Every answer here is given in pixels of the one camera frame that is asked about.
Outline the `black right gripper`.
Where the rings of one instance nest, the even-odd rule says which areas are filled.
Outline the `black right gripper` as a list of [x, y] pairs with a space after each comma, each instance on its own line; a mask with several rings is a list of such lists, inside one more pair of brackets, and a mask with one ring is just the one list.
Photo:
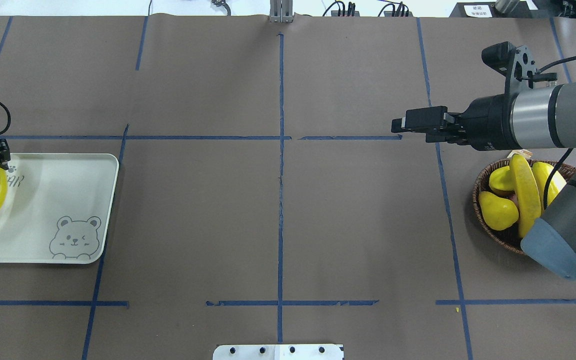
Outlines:
[[477, 151], [514, 150], [504, 95], [475, 99], [461, 114], [445, 105], [409, 109], [391, 121], [391, 132], [423, 133], [427, 143], [470, 145]]

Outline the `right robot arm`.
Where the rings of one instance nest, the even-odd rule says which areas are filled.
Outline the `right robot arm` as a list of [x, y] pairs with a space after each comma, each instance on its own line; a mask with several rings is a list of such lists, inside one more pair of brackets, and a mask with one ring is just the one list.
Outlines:
[[[444, 105], [409, 109], [391, 121], [390, 130], [478, 151], [566, 150], [553, 167], [558, 171], [576, 150], [576, 82], [508, 89], [476, 98], [462, 112]], [[576, 173], [554, 200], [538, 198], [535, 205], [536, 219], [521, 236], [521, 250], [561, 278], [576, 280]]]

